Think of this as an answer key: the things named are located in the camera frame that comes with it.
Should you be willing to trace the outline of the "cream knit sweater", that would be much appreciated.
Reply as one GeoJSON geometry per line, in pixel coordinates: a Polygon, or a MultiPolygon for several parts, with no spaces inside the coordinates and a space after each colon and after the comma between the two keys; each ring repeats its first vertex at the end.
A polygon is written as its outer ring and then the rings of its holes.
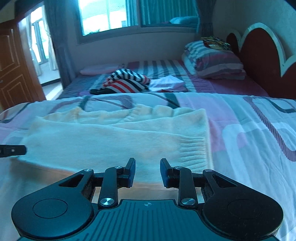
{"type": "Polygon", "coordinates": [[[136,160],[137,182],[159,182],[162,158],[201,173],[213,167],[206,111],[138,104],[86,112],[74,108],[37,117],[22,140],[21,161],[46,168],[96,172],[136,160]]]}

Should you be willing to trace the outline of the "brown wooden door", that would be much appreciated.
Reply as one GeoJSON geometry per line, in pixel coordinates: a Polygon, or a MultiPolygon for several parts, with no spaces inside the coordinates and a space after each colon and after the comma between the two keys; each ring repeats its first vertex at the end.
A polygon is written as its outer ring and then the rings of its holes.
{"type": "Polygon", "coordinates": [[[1,23],[1,108],[46,99],[37,77],[25,27],[16,20],[1,23]]]}

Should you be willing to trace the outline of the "white folded garment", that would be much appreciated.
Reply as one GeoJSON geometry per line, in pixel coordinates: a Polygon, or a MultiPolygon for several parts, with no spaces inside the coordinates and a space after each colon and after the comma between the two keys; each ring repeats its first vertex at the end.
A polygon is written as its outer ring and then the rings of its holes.
{"type": "Polygon", "coordinates": [[[152,92],[184,92],[187,91],[185,83],[174,76],[165,76],[159,79],[152,79],[149,84],[149,90],[152,92]]]}

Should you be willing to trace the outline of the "red white striped garment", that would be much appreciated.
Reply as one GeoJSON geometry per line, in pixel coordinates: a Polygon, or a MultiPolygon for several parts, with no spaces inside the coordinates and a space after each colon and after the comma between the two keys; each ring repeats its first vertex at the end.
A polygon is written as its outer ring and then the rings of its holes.
{"type": "Polygon", "coordinates": [[[149,90],[151,79],[130,69],[118,69],[103,82],[100,89],[91,89],[92,95],[113,93],[141,93],[149,90]]]}

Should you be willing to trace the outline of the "striped bed sheet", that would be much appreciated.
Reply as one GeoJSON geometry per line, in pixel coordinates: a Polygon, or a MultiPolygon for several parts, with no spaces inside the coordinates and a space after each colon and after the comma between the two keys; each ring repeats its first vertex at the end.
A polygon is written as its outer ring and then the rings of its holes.
{"type": "Polygon", "coordinates": [[[202,79],[193,76],[181,60],[137,61],[124,64],[89,66],[80,70],[75,78],[59,95],[59,99],[89,95],[92,89],[100,89],[112,72],[127,68],[151,80],[149,90],[174,92],[205,92],[235,95],[269,95],[248,76],[236,79],[202,79]]]}

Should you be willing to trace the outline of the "striped pillow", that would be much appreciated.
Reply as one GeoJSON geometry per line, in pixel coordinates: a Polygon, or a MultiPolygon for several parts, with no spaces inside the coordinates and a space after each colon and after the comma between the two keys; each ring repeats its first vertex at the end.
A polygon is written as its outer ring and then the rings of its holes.
{"type": "Polygon", "coordinates": [[[242,62],[231,50],[209,48],[202,40],[184,47],[182,61],[189,73],[199,78],[243,80],[246,77],[242,62]]]}

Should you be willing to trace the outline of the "colourful patterned bag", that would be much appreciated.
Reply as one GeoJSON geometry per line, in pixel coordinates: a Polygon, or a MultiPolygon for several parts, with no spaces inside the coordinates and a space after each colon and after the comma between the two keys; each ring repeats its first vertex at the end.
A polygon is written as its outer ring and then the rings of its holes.
{"type": "Polygon", "coordinates": [[[215,50],[226,50],[231,51],[231,46],[224,40],[218,37],[210,36],[210,37],[201,37],[205,47],[215,49],[215,50]]]}

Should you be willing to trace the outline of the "red heart headboard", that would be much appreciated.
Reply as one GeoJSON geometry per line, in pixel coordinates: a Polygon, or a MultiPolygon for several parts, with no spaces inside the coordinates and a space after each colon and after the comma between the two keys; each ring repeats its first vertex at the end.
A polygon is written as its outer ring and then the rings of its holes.
{"type": "Polygon", "coordinates": [[[277,34],[264,23],[250,25],[241,35],[228,29],[226,41],[247,75],[270,97],[295,99],[295,54],[286,57],[277,34]]]}

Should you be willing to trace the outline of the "grey left curtain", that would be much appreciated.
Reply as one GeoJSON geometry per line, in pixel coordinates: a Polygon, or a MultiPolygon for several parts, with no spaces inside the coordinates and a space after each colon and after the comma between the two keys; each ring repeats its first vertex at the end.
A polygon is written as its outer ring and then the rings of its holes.
{"type": "Polygon", "coordinates": [[[68,46],[66,1],[44,1],[44,7],[62,87],[66,88],[76,78],[68,46]]]}

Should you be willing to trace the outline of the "grey curtain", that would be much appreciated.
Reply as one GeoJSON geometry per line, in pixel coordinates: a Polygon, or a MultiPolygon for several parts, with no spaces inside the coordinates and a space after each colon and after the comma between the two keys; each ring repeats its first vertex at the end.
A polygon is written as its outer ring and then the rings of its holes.
{"type": "Polygon", "coordinates": [[[76,78],[68,46],[66,1],[44,1],[44,7],[62,87],[66,88],[76,78]]]}
{"type": "Polygon", "coordinates": [[[216,0],[198,0],[197,10],[199,15],[199,34],[200,37],[213,35],[213,13],[216,0]]]}

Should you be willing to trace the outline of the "window with teal curtain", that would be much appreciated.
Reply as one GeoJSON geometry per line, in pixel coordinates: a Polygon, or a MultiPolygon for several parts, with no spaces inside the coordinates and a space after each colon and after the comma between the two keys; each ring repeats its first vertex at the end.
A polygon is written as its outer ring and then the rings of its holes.
{"type": "Polygon", "coordinates": [[[73,1],[79,44],[155,32],[194,32],[196,1],[73,1]]]}

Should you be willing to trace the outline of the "grey right curtain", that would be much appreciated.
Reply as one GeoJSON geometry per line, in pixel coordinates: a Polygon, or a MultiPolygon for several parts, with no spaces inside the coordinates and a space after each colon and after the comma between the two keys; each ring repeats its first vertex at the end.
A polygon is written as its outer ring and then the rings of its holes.
{"type": "Polygon", "coordinates": [[[198,0],[197,10],[199,15],[199,34],[200,37],[213,35],[213,13],[216,0],[198,0]]]}

